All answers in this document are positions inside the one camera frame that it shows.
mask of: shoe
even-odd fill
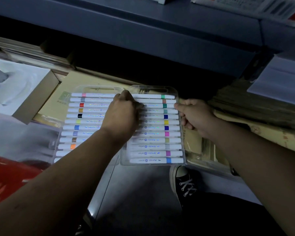
[[[184,166],[171,166],[169,180],[171,189],[177,196],[181,207],[184,206],[186,200],[188,201],[197,192],[188,169]]]

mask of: white shoelace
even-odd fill
[[[185,181],[185,182],[180,182],[180,183],[179,183],[179,185],[184,185],[184,186],[181,188],[182,191],[185,190],[185,187],[186,187],[187,185],[190,185],[190,186],[191,186],[190,188],[188,188],[188,191],[184,194],[184,197],[186,197],[186,196],[188,195],[188,193],[189,193],[190,190],[194,190],[194,192],[197,190],[196,188],[193,187],[193,186],[194,186],[194,183],[191,183],[191,181],[192,181],[192,179],[187,180],[187,181]]]

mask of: barcode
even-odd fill
[[[287,19],[295,13],[295,0],[271,0],[261,13]]]

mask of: person's right hand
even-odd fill
[[[181,124],[188,129],[196,128],[199,134],[208,138],[210,125],[216,119],[213,109],[200,99],[187,99],[182,103],[175,103],[174,107],[180,111]]]

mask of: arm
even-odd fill
[[[74,235],[111,158],[138,126],[141,107],[116,95],[100,130],[0,203],[0,235]]]
[[[224,151],[281,228],[295,235],[295,152],[216,118],[204,101],[187,99],[175,108],[183,125]]]

